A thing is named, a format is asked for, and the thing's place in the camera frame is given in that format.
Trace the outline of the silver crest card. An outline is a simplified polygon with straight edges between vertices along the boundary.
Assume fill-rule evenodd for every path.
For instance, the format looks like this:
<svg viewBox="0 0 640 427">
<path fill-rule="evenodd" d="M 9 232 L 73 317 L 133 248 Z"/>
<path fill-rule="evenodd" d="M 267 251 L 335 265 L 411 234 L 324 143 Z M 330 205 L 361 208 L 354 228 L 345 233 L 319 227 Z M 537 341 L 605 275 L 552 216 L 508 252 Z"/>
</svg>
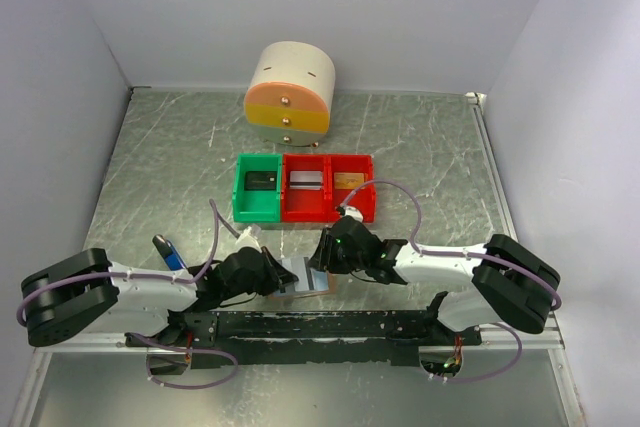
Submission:
<svg viewBox="0 0 640 427">
<path fill-rule="evenodd" d="M 326 275 L 311 269 L 307 257 L 282 258 L 281 264 L 294 273 L 299 280 L 286 287 L 285 294 L 302 295 L 324 291 L 327 287 Z"/>
</svg>

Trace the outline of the silver VIP card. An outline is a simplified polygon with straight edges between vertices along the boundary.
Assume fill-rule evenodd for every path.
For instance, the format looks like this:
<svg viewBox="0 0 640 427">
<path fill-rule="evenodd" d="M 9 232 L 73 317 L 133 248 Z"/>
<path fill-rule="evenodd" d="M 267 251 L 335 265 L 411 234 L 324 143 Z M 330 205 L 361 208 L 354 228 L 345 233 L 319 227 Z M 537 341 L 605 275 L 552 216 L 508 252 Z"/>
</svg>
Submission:
<svg viewBox="0 0 640 427">
<path fill-rule="evenodd" d="M 323 172 L 313 170 L 294 170 L 289 172 L 288 185 L 294 190 L 321 190 Z"/>
</svg>

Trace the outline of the tan leather card holder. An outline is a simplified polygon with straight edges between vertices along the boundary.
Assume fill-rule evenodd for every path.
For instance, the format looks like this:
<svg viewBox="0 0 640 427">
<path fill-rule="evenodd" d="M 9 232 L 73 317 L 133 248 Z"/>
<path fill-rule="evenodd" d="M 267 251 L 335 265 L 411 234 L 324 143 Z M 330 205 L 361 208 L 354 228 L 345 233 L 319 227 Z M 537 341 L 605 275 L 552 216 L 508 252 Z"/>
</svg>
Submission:
<svg viewBox="0 0 640 427">
<path fill-rule="evenodd" d="M 335 290 L 334 278 L 331 274 L 313 269 L 304 269 L 297 274 L 298 280 L 277 291 L 270 298 L 305 298 L 330 294 Z"/>
</svg>

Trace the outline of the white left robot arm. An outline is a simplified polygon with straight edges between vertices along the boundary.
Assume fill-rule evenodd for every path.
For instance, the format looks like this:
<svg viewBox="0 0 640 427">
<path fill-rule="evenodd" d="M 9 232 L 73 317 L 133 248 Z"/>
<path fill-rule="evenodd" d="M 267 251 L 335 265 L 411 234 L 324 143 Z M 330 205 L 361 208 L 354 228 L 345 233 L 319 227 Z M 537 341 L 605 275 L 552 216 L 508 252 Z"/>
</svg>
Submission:
<svg viewBox="0 0 640 427">
<path fill-rule="evenodd" d="M 184 315 L 228 307 L 242 294 L 269 296 L 297 280 L 266 248 L 173 272 L 128 267 L 91 248 L 25 278 L 16 317 L 33 347 L 82 333 L 138 333 L 173 346 L 187 332 Z"/>
</svg>

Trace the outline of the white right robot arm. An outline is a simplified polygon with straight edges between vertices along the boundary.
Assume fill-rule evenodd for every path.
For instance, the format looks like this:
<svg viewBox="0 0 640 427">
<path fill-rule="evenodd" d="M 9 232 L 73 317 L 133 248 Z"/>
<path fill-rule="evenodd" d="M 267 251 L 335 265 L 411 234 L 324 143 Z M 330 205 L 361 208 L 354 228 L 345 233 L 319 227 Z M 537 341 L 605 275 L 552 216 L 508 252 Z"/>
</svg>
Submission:
<svg viewBox="0 0 640 427">
<path fill-rule="evenodd" d="M 463 286 L 462 292 L 439 293 L 430 306 L 424 331 L 439 345 L 467 328 L 498 321 L 539 334 L 559 305 L 560 274 L 504 234 L 466 247 L 413 245 L 405 239 L 382 240 L 346 216 L 323 229 L 309 265 L 337 275 L 362 271 L 384 285 Z"/>
</svg>

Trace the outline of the gold credit card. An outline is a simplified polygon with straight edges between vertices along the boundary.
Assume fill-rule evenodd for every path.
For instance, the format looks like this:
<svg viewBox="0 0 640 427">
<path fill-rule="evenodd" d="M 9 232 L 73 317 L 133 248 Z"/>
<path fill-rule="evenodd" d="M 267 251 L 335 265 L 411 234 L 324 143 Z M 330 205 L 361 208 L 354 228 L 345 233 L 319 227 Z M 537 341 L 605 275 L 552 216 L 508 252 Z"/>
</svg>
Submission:
<svg viewBox="0 0 640 427">
<path fill-rule="evenodd" d="M 335 172 L 334 188 L 336 190 L 351 191 L 360 187 L 367 181 L 367 176 L 363 172 Z"/>
</svg>

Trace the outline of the black credit card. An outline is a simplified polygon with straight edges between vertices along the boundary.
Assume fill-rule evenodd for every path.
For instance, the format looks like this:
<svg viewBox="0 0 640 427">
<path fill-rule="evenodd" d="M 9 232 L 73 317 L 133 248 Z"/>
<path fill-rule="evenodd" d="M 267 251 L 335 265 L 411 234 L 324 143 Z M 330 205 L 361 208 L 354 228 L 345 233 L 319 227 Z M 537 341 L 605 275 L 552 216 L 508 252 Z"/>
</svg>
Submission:
<svg viewBox="0 0 640 427">
<path fill-rule="evenodd" d="M 244 178 L 245 191 L 276 191 L 278 173 L 276 171 L 248 171 Z"/>
</svg>

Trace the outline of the right red plastic bin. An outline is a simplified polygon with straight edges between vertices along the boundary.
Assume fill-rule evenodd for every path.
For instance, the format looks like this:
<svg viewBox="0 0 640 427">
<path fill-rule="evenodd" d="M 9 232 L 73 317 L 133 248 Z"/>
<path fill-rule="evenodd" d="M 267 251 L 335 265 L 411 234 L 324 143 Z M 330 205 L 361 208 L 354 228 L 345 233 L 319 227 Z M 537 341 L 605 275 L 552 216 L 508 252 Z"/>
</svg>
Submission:
<svg viewBox="0 0 640 427">
<path fill-rule="evenodd" d="M 357 192 L 347 201 L 347 205 L 351 205 L 359 209 L 364 216 L 365 223 L 373 223 L 377 209 L 377 194 L 373 185 L 365 187 L 362 187 L 361 185 L 351 191 L 336 190 L 334 188 L 335 172 L 363 172 L 367 176 L 367 181 L 372 180 L 374 177 L 374 164 L 372 157 L 370 155 L 360 154 L 330 154 L 328 159 L 329 194 L 332 209 L 331 219 L 334 220 L 338 216 L 338 212 L 336 211 L 337 206 L 343 204 L 352 191 L 357 190 Z"/>
</svg>

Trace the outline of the red plastic bin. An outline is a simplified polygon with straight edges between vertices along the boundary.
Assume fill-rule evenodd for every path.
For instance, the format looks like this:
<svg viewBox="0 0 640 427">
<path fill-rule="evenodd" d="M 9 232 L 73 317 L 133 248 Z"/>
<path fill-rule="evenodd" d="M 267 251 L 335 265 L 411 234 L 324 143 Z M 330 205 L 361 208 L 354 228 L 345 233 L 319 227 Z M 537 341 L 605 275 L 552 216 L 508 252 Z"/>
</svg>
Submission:
<svg viewBox="0 0 640 427">
<path fill-rule="evenodd" d="M 377 209 L 377 194 L 373 185 L 365 187 L 362 187 L 361 185 L 351 191 L 336 190 L 334 188 L 335 172 L 363 172 L 367 176 L 367 181 L 372 180 L 374 177 L 374 164 L 372 157 L 370 155 L 360 154 L 330 154 L 328 159 L 329 194 L 332 209 L 331 219 L 334 220 L 338 216 L 338 212 L 336 211 L 337 206 L 343 204 L 352 191 L 357 190 L 357 192 L 347 201 L 347 205 L 351 205 L 359 209 L 364 216 L 365 223 L 373 223 Z"/>
<path fill-rule="evenodd" d="M 294 190 L 288 185 L 289 172 L 294 170 L 313 170 L 323 172 L 321 190 Z M 282 158 L 282 194 L 281 221 L 324 222 L 327 216 L 328 167 L 326 157 L 314 154 L 284 154 Z"/>
</svg>

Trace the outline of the middle red plastic bin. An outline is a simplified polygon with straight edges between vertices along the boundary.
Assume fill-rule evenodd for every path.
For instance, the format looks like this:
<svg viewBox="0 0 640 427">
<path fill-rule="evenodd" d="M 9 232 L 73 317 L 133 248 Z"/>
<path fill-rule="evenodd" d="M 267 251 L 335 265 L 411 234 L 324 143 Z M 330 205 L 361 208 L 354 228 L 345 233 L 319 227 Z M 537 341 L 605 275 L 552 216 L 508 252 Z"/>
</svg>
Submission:
<svg viewBox="0 0 640 427">
<path fill-rule="evenodd" d="M 288 185 L 289 172 L 294 170 L 313 170 L 323 172 L 321 190 L 294 190 Z M 314 154 L 284 154 L 282 158 L 282 194 L 281 221 L 324 222 L 327 216 L 328 167 L 326 157 Z"/>
</svg>

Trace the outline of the green plastic bin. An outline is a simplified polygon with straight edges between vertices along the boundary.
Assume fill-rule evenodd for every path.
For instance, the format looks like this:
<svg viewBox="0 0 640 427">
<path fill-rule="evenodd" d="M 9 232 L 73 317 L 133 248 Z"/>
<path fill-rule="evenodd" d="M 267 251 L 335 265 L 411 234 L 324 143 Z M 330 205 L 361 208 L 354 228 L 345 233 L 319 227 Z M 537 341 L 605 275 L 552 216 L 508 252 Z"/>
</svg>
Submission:
<svg viewBox="0 0 640 427">
<path fill-rule="evenodd" d="M 239 223 L 279 223 L 281 220 L 281 154 L 240 154 L 232 193 L 233 218 Z M 276 191 L 245 191 L 244 178 L 248 171 L 276 171 Z"/>
</svg>

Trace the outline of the blue black lighter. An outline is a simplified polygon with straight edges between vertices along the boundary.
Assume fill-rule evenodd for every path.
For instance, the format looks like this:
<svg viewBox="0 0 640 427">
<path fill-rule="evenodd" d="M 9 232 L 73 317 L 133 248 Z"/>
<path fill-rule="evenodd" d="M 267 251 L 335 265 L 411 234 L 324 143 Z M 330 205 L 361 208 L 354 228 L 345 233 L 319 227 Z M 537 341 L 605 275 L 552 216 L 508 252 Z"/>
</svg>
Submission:
<svg viewBox="0 0 640 427">
<path fill-rule="evenodd" d="M 152 238 L 152 244 L 170 271 L 179 271 L 186 268 L 186 263 L 177 249 L 166 237 L 157 234 Z"/>
</svg>

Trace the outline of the round cream drawer cabinet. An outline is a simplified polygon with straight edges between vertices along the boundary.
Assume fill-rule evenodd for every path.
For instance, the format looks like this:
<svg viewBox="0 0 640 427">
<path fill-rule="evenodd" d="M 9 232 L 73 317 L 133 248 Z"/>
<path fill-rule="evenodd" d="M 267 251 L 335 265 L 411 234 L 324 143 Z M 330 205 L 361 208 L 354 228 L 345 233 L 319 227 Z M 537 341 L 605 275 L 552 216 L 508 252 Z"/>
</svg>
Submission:
<svg viewBox="0 0 640 427">
<path fill-rule="evenodd" d="M 320 48 L 296 41 L 268 45 L 244 96 L 244 114 L 264 141 L 316 146 L 330 127 L 336 71 Z"/>
</svg>

